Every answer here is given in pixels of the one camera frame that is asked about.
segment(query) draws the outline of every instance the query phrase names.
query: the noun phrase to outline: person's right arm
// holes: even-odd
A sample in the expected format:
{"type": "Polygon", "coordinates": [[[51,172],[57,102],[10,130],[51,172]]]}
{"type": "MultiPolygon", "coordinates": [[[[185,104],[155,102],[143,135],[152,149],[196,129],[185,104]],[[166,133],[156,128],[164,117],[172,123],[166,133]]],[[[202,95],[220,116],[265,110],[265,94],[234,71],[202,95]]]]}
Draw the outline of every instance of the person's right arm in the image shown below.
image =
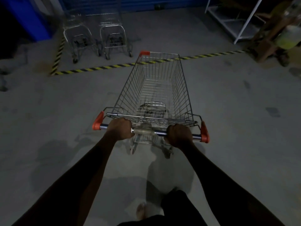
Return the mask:
{"type": "Polygon", "coordinates": [[[234,182],[192,142],[188,127],[169,126],[165,140],[187,157],[202,184],[208,204],[221,226],[284,226],[260,201],[234,182]]]}

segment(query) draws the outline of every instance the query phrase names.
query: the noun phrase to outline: person's left hand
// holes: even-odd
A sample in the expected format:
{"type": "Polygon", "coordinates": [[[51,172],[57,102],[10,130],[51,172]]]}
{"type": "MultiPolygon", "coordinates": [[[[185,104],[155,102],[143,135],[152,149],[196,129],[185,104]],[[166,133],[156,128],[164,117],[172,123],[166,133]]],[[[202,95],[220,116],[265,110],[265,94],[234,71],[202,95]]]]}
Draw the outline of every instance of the person's left hand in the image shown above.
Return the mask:
{"type": "Polygon", "coordinates": [[[124,140],[133,137],[131,133],[132,123],[125,118],[113,119],[108,125],[106,133],[112,134],[116,140],[124,140]]]}

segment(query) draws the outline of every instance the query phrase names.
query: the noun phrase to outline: white pole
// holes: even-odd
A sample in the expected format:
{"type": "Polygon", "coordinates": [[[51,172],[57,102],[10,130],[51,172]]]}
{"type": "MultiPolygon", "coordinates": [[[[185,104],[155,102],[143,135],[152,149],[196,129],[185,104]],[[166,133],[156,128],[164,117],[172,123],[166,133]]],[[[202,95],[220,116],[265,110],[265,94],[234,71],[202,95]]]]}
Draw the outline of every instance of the white pole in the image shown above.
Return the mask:
{"type": "Polygon", "coordinates": [[[243,25],[243,28],[240,30],[238,36],[236,37],[236,40],[234,41],[234,44],[236,44],[236,42],[239,40],[241,34],[243,34],[243,31],[245,30],[246,26],[248,25],[248,23],[250,22],[252,16],[254,15],[255,11],[257,10],[258,6],[260,5],[262,0],[258,0],[257,4],[255,5],[254,9],[252,10],[250,16],[247,18],[245,24],[243,25]]]}
{"type": "Polygon", "coordinates": [[[211,1],[211,0],[208,0],[208,2],[207,2],[207,6],[206,6],[206,9],[205,9],[205,14],[206,14],[207,9],[208,9],[208,7],[209,7],[210,1],[211,1]]]}

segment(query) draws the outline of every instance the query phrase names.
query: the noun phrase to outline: gray floor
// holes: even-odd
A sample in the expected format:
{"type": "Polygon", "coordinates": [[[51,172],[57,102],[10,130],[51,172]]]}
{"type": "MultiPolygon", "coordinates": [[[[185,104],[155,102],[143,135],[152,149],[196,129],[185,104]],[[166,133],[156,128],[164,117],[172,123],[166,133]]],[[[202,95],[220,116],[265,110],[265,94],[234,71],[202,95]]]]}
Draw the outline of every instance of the gray floor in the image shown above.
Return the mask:
{"type": "MultiPolygon", "coordinates": [[[[134,62],[140,50],[182,56],[240,49],[203,9],[124,14],[134,57],[111,60],[88,51],[77,65],[65,52],[59,70],[134,62]]],[[[23,47],[14,60],[9,91],[0,93],[0,225],[9,226],[103,135],[91,124],[113,106],[131,68],[48,77],[61,35],[23,47]]],[[[191,106],[211,135],[197,143],[206,156],[266,205],[285,225],[301,224],[300,79],[276,62],[247,54],[182,62],[191,106]]],[[[85,225],[113,226],[135,219],[137,205],[163,213],[159,192],[183,189],[209,226],[214,218],[192,167],[179,151],[140,145],[134,155],[117,143],[85,225]]]]}

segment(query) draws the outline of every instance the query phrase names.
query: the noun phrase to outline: orange plastic part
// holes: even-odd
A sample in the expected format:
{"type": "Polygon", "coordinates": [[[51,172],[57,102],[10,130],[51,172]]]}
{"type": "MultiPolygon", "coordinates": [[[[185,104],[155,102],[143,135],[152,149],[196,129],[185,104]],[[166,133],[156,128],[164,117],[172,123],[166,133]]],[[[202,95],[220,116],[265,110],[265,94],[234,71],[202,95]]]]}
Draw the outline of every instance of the orange plastic part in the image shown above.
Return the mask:
{"type": "Polygon", "coordinates": [[[143,55],[150,55],[151,53],[149,51],[141,51],[139,54],[139,57],[143,56],[143,55]]]}
{"type": "Polygon", "coordinates": [[[103,115],[104,115],[104,111],[101,111],[92,125],[93,130],[100,130],[100,125],[102,124],[103,121],[103,115]]]}
{"type": "Polygon", "coordinates": [[[204,121],[201,122],[201,137],[201,142],[209,143],[210,137],[204,121]]]}

